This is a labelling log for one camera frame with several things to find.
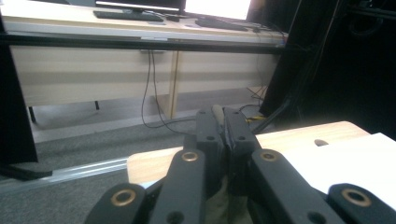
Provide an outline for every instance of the metal rail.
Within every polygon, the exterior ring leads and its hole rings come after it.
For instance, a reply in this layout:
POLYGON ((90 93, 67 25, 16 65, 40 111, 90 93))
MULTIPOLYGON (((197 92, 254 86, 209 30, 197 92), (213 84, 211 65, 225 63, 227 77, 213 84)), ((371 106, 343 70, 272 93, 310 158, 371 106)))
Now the metal rail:
POLYGON ((58 35, 42 33, 8 32, 0 34, 0 45, 94 48, 94 49, 157 49, 201 52, 233 53, 306 53, 308 49, 298 46, 274 46, 270 44, 251 44, 199 40, 156 41, 125 36, 99 35, 58 35))

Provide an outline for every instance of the wooden board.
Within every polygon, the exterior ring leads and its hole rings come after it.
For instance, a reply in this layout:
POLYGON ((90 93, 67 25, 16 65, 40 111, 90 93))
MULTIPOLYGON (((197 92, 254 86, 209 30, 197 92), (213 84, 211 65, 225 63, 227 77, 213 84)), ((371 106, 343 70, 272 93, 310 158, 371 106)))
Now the wooden board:
MULTIPOLYGON (((369 135, 358 126, 342 121, 277 133, 257 135, 262 147, 284 152, 293 148, 317 147, 316 139, 329 144, 369 135)), ((147 183, 166 176, 175 153, 182 147, 137 153, 128 159, 128 176, 131 183, 147 183)))

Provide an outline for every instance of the black panel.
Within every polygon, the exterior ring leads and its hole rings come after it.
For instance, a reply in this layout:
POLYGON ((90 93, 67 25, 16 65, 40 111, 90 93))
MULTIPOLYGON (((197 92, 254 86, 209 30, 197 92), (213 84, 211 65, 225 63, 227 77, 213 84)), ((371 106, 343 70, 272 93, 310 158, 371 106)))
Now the black panel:
MULTIPOLYGON (((4 31, 0 21, 0 32, 4 31)), ((35 143, 9 46, 0 46, 0 71, 0 162, 11 164, 37 161, 35 143)))

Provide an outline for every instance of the black cable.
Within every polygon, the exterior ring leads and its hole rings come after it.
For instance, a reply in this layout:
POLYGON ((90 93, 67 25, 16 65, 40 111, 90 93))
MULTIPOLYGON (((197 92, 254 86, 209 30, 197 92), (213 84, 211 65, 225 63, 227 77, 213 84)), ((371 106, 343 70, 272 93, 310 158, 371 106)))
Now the black cable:
POLYGON ((173 129, 169 128, 167 125, 171 124, 171 123, 178 123, 178 122, 183 122, 183 121, 192 121, 192 120, 195 120, 195 119, 173 120, 173 121, 169 121, 169 122, 165 122, 163 120, 163 117, 161 116, 160 104, 158 103, 158 94, 157 94, 157 85, 155 83, 156 82, 156 76, 155 75, 156 75, 156 71, 155 71, 154 53, 152 52, 152 50, 149 50, 148 51, 148 78, 147 78, 145 93, 143 95, 143 102, 142 102, 142 106, 141 106, 141 118, 142 118, 143 124, 146 127, 148 127, 148 128, 161 128, 161 127, 165 126, 167 129, 169 129, 170 131, 172 131, 174 133, 190 134, 190 133, 178 132, 176 130, 173 130, 173 129), (152 64, 153 64, 152 67, 153 67, 153 81, 154 81, 155 102, 156 102, 156 105, 157 105, 157 110, 158 110, 161 122, 163 123, 163 124, 158 125, 158 126, 149 126, 149 125, 147 125, 147 123, 145 122, 144 116, 143 116, 144 115, 143 107, 144 107, 144 103, 145 103, 145 100, 146 100, 146 95, 147 95, 148 88, 149 88, 149 78, 150 78, 150 74, 151 74, 151 60, 152 60, 152 64))

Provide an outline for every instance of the aluminum rail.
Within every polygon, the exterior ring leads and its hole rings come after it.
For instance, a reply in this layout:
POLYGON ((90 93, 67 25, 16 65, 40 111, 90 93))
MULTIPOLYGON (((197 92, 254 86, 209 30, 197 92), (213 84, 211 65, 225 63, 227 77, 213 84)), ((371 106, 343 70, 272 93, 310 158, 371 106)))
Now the aluminum rail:
POLYGON ((54 170, 52 176, 31 181, 6 179, 0 181, 0 196, 6 193, 16 193, 28 189, 38 189, 50 185, 63 183, 65 181, 85 178, 94 175, 108 174, 120 170, 126 170, 127 159, 128 158, 120 158, 111 161, 100 161, 86 165, 54 170))

